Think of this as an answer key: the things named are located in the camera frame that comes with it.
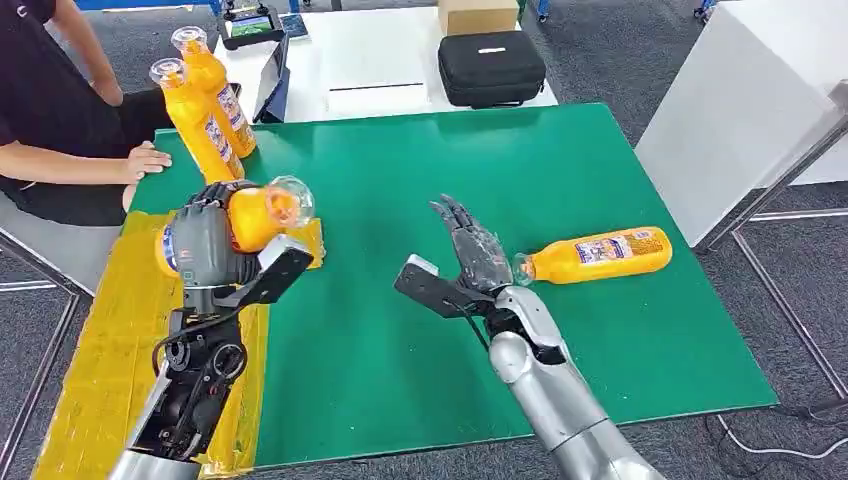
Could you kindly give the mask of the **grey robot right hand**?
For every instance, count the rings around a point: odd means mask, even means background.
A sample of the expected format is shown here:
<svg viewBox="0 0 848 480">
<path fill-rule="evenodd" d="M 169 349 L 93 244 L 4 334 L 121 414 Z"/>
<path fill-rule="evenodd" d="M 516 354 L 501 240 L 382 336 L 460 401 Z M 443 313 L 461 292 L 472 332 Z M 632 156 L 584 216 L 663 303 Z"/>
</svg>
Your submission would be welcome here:
<svg viewBox="0 0 848 480">
<path fill-rule="evenodd" d="M 450 233 L 460 265 L 457 283 L 484 294 L 497 294 L 514 283 L 510 262 L 499 239 L 486 229 L 460 202 L 441 194 L 431 201 Z"/>
</svg>

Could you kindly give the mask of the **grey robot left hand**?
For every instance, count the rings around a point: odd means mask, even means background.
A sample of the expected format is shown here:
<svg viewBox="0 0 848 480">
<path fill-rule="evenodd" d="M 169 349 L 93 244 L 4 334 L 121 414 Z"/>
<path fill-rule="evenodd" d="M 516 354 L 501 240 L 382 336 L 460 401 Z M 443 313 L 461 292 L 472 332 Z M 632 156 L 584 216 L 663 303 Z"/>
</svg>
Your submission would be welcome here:
<svg viewBox="0 0 848 480">
<path fill-rule="evenodd" d="M 260 272 L 254 253 L 233 247 L 228 206 L 232 196 L 255 187 L 247 180 L 214 182 L 189 197 L 167 225 L 166 262 L 189 289 L 244 285 Z"/>
</svg>

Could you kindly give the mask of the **person's right hand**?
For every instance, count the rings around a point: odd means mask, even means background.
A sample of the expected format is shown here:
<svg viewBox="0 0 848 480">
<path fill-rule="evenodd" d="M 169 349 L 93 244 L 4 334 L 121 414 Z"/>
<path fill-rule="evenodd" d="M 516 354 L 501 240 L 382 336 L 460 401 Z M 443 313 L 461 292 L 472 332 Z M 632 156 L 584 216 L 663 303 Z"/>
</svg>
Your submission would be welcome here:
<svg viewBox="0 0 848 480">
<path fill-rule="evenodd" d="M 162 173 L 172 165 L 168 153 L 158 151 L 151 141 L 132 148 L 122 161 L 122 182 L 135 184 L 148 174 Z"/>
</svg>

